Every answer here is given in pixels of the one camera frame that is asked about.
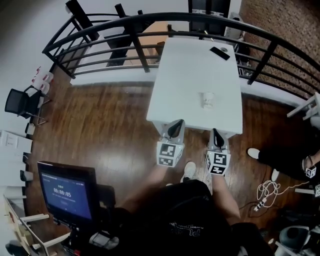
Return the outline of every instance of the person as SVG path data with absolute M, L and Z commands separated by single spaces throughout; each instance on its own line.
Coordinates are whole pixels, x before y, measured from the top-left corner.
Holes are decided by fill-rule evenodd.
M 273 168 L 271 180 L 275 182 L 279 173 L 283 173 L 295 180 L 320 182 L 320 149 L 310 147 L 272 147 L 249 148 L 247 154 L 260 163 Z M 307 169 L 317 168 L 315 176 L 306 176 Z
M 194 179 L 194 162 L 185 165 L 178 184 L 164 185 L 167 170 L 156 165 L 114 209 L 112 230 L 119 243 L 110 252 L 274 255 L 257 226 L 241 222 L 224 176 L 212 176 L 211 195 L 206 184 Z

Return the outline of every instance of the computer monitor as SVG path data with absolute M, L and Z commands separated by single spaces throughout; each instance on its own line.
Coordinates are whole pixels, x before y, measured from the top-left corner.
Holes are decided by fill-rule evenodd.
M 48 211 L 77 227 L 99 221 L 99 197 L 94 168 L 38 162 L 39 179 Z

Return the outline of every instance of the white table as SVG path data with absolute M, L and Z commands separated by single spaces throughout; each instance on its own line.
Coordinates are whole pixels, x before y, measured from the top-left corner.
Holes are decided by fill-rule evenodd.
M 226 48 L 224 60 L 212 47 Z M 214 93 L 213 109 L 203 108 L 203 93 Z M 168 38 L 146 119 L 161 133 L 163 124 L 183 119 L 185 126 L 242 134 L 242 99 L 233 47 L 189 38 Z

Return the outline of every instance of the smartphone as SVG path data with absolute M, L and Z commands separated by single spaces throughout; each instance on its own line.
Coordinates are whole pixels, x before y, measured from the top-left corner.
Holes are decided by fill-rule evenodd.
M 212 47 L 210 49 L 210 51 L 213 52 L 214 54 L 218 55 L 219 57 L 221 57 L 224 60 L 227 60 L 230 58 L 230 56 L 228 54 L 226 54 L 222 50 L 218 49 L 217 47 Z

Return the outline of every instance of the timer display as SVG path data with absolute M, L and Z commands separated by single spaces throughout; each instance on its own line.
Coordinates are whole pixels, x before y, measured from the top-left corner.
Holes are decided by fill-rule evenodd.
M 57 189 L 57 188 L 54 188 L 53 191 L 54 191 L 55 193 L 60 194 L 60 195 L 67 196 L 67 197 L 69 197 L 69 198 L 71 197 L 71 193 L 70 193 L 70 192 L 65 192 L 65 191 L 63 191 L 63 190 L 61 190 L 61 189 Z

